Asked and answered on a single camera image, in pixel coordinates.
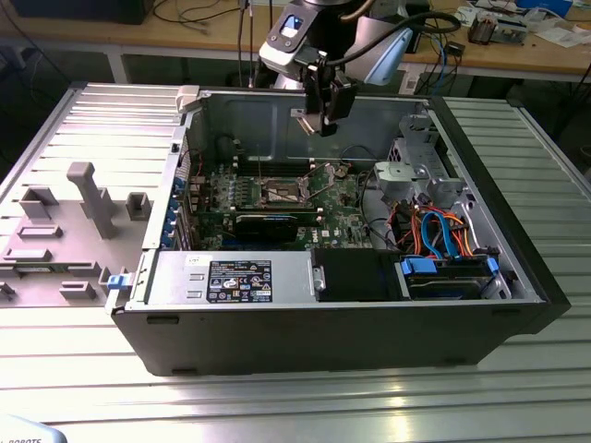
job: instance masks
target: blue latch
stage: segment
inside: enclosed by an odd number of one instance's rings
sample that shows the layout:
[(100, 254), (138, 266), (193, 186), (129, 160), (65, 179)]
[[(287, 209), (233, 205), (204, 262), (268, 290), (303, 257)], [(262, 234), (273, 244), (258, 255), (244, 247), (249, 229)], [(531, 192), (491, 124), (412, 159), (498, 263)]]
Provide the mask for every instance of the blue latch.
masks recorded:
[(107, 280), (107, 288), (109, 291), (130, 289), (133, 286), (133, 278), (133, 273), (112, 275)]
[(432, 258), (409, 257), (402, 263), (403, 274), (437, 274), (437, 266)]
[(173, 180), (173, 187), (175, 188), (176, 193), (184, 191), (186, 184), (187, 183), (185, 182), (185, 180), (179, 177), (175, 177), (175, 179)]
[(164, 234), (162, 237), (160, 237), (160, 244), (164, 245), (165, 247), (173, 247), (173, 239)]
[(494, 257), (487, 258), (487, 265), (493, 275), (499, 272), (499, 263), (497, 263), (497, 260)]

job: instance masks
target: table leg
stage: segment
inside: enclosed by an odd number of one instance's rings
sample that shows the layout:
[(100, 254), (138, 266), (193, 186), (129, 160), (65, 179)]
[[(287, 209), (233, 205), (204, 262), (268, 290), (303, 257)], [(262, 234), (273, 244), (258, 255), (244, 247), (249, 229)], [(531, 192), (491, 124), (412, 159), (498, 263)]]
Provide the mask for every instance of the table leg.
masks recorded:
[(401, 64), (399, 69), (404, 71), (403, 82), (398, 89), (398, 93), (401, 95), (414, 95), (416, 85), (421, 77), (421, 74), (425, 71), (424, 64)]
[(113, 72), (115, 83), (129, 83), (129, 74), (125, 63), (123, 63), (123, 55), (119, 52), (109, 52), (106, 53), (106, 56), (109, 59), (109, 66), (111, 72)]

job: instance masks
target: silver metal panel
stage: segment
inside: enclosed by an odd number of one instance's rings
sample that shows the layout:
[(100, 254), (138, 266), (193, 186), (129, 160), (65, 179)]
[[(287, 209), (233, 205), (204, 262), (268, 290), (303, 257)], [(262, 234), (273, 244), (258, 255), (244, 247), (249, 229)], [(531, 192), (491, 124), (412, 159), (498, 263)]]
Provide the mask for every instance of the silver metal panel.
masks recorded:
[[(162, 252), (150, 289), (149, 305), (209, 305), (205, 297), (212, 261), (268, 260), (271, 262), (271, 291), (273, 304), (315, 303), (312, 282), (312, 262), (309, 251), (305, 252)], [(201, 281), (192, 281), (191, 275), (203, 276)], [(189, 291), (201, 291), (200, 298), (188, 297)], [(253, 307), (239, 304), (239, 307)]]
[[(464, 117), (464, 105), (446, 102), (455, 116)], [(485, 125), (479, 126), (478, 120), (472, 118), (465, 132), (473, 135), (469, 138), (482, 162), (571, 302), (589, 303), (589, 184), (526, 111), (510, 107)], [(491, 129), (510, 120), (519, 120), (528, 135), (505, 137)]]
[[(590, 258), (591, 241), (581, 243), (538, 250), (547, 261)], [(0, 404), (54, 425), (70, 443), (586, 443), (591, 291), (571, 289), (574, 307), (564, 317), (534, 337), (515, 337), (476, 367), (248, 377), (152, 376), (100, 308), (0, 309)], [(243, 331), (240, 339), (253, 338)]]

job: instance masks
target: metal table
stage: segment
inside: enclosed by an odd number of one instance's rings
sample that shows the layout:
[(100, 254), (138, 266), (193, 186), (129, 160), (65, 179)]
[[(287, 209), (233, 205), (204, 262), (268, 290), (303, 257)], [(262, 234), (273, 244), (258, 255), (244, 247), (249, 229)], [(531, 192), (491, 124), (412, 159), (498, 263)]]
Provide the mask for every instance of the metal table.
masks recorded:
[[(19, 217), (12, 200), (28, 171), (49, 154), (69, 158), (52, 141), (64, 122), (77, 122), (82, 134), (118, 120), (137, 131), (174, 127), (175, 93), (107, 85), (69, 91), (0, 187), (0, 227)], [(99, 306), (0, 309), (0, 404), (73, 443), (589, 441), (589, 185), (525, 110), (502, 101), (448, 105), (573, 304), (546, 330), (509, 340), (477, 367), (155, 377)], [(512, 147), (495, 139), (499, 131), (511, 131)], [(77, 158), (96, 155), (70, 146)], [(97, 173), (109, 167), (103, 162)]]

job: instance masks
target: cable on workbench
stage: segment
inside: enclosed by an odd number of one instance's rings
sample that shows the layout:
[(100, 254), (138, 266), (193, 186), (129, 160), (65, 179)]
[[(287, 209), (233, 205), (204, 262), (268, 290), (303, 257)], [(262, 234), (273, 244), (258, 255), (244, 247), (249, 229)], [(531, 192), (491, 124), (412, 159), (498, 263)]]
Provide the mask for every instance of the cable on workbench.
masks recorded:
[(238, 85), (242, 88), (242, 27), (244, 26), (244, 9), (240, 8), (238, 19)]
[(273, 29), (273, 0), (269, 0), (269, 30)]
[(441, 86), (441, 81), (443, 80), (443, 76), (445, 75), (445, 67), (447, 66), (447, 54), (445, 53), (445, 50), (443, 49), (443, 43), (441, 43), (440, 39), (438, 39), (434, 35), (431, 35), (431, 39), (435, 40), (435, 42), (440, 46), (440, 54), (441, 54), (441, 60), (442, 60), (440, 77), (437, 80), (437, 83), (435, 83), (435, 89), (433, 90), (433, 95), (435, 95), (437, 93), (437, 91), (439, 90), (439, 88)]
[(250, 35), (249, 43), (248, 43), (248, 87), (254, 88), (254, 78), (253, 78), (253, 65), (252, 65), (252, 53), (254, 52), (254, 42), (253, 42), (253, 33), (254, 33), (254, 17), (252, 15), (252, 3), (248, 5), (248, 14), (249, 14), (249, 22), (250, 22)]
[(229, 14), (231, 12), (236, 12), (236, 11), (239, 11), (240, 10), (239, 7), (233, 7), (232, 9), (226, 9), (225, 11), (221, 11), (221, 12), (218, 12), (216, 14), (212, 14), (212, 15), (207, 16), (207, 17), (195, 18), (195, 19), (191, 19), (191, 20), (174, 20), (174, 19), (171, 19), (171, 18), (163, 17), (163, 16), (161, 16), (158, 13), (158, 8), (160, 6), (162, 6), (163, 4), (165, 4), (166, 2), (168, 2), (168, 1), (169, 0), (160, 0), (160, 2), (158, 2), (156, 5), (154, 5), (154, 9), (151, 11), (151, 13), (156, 18), (159, 18), (160, 20), (166, 21), (168, 23), (180, 23), (180, 24), (183, 24), (183, 23), (199, 23), (200, 21), (206, 21), (206, 20), (209, 20), (211, 18), (216, 18), (216, 17), (222, 16), (224, 14)]
[(13, 20), (12, 17), (10, 17), (10, 14), (8, 14), (8, 10), (6, 9), (6, 5), (5, 2), (0, 1), (0, 7), (2, 7), (2, 10), (4, 12), (4, 15), (6, 16), (6, 18), (8, 19), (8, 21), (10, 22), (10, 24), (14, 27), (15, 30), (17, 30), (17, 32), (22, 35), (22, 37), (30, 43), (30, 45), (35, 48), (37, 51), (39, 51), (40, 54), (42, 54), (42, 56), (45, 58), (45, 60), (47, 60), (47, 62), (52, 66), (53, 69), (55, 69), (55, 72), (57, 72), (63, 79), (64, 81), (69, 85), (72, 80), (70, 80), (70, 78), (64, 74), (64, 71), (62, 71), (59, 67), (57, 67), (57, 65), (53, 62), (53, 60), (51, 58), (49, 58), (47, 56), (47, 54), (43, 51), (43, 49), (41, 49), (39, 47), (39, 45), (37, 45), (37, 43), (35, 43), (30, 37), (29, 35), (27, 35), (27, 33), (22, 30), (17, 23), (15, 22), (15, 20)]

